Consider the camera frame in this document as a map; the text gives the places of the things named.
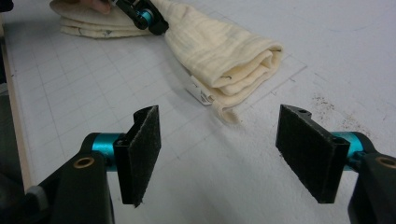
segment teal joint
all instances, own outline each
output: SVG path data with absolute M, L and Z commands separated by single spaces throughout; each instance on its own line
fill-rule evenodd
M 349 144 L 350 144 L 349 151 L 346 156 L 348 161 L 356 160 L 354 158 L 355 154 L 357 154 L 359 152 L 363 152 L 363 145 L 361 144 L 361 140 L 359 140 L 359 138 L 354 133 L 347 133 L 347 132 L 332 133 L 332 135 L 334 135 L 336 137 L 344 138 L 345 140 L 347 140 L 349 142 Z M 352 168 L 346 164 L 346 166 L 344 167 L 344 170 L 350 171 L 350 170 L 352 170 Z
M 117 171 L 113 144 L 119 137 L 120 133 L 100 133 L 96 136 L 92 145 L 92 152 L 97 151 L 105 156 L 107 170 L 111 172 Z
M 148 26 L 151 25 L 151 23 L 152 23 L 152 15 L 147 9 L 143 9 L 143 10 L 139 11 L 138 14 L 140 16 L 142 16 L 143 18 L 145 18 L 145 20 L 148 22 Z

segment wooden edge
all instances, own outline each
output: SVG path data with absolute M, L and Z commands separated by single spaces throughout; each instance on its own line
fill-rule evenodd
M 29 189 L 32 185 L 32 177 L 30 174 L 29 163 L 27 160 L 26 146 L 23 139 L 23 129 L 21 125 L 21 117 L 18 109 L 17 96 L 15 94 L 14 82 L 11 76 L 9 67 L 9 60 L 7 56 L 6 41 L 4 39 L 4 29 L 2 15 L 0 14 L 0 44 L 3 54 L 4 67 L 6 71 L 7 87 L 9 94 L 9 102 L 11 104 L 12 119 L 14 121 L 15 136 L 17 138 L 18 154 L 20 157 L 21 174 L 23 180 L 23 187 L 25 190 Z

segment white table surface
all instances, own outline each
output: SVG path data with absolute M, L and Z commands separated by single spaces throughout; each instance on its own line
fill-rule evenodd
M 108 175 L 118 223 L 348 223 L 357 175 L 343 174 L 335 204 L 317 204 L 275 147 L 280 104 L 396 157 L 395 1 L 183 1 L 284 44 L 279 71 L 234 108 L 236 126 L 184 90 L 188 73 L 163 36 L 61 34 L 49 2 L 15 0 L 3 14 L 35 184 L 88 133 L 127 132 L 136 110 L 160 106 L 163 148 L 144 204 L 122 205 Z

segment cream towel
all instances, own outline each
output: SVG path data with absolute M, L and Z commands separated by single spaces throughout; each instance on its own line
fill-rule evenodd
M 221 119 L 230 123 L 238 122 L 235 113 L 226 108 L 240 104 L 276 72 L 282 57 L 282 46 L 237 25 L 210 19 L 189 5 L 168 0 L 151 2 L 168 21 L 169 30 L 165 34 L 165 40 L 177 59 L 191 72 L 195 86 L 212 103 Z M 79 4 L 60 7 L 61 3 L 66 4 L 62 0 L 54 0 L 51 8 L 73 21 L 89 23 L 89 27 L 98 24 L 97 30 L 101 26 L 106 27 L 99 31 L 102 32 L 101 37 L 112 37 L 103 35 L 103 31 L 116 32 L 112 28 L 114 24 L 121 27 L 129 24 L 134 26 L 118 8 L 112 8 L 108 15 L 101 15 Z M 92 31 L 82 25 L 65 25 L 65 21 L 66 19 L 62 21 L 63 32 L 98 36 L 91 35 Z M 76 27 L 77 31 L 69 32 L 67 27 Z

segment towel label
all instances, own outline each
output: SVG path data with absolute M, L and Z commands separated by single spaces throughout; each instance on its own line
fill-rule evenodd
M 186 89 L 191 95 L 195 97 L 203 105 L 211 105 L 213 99 L 210 96 L 210 90 L 208 90 L 204 84 L 202 84 L 194 76 L 191 76 L 192 83 L 187 84 Z

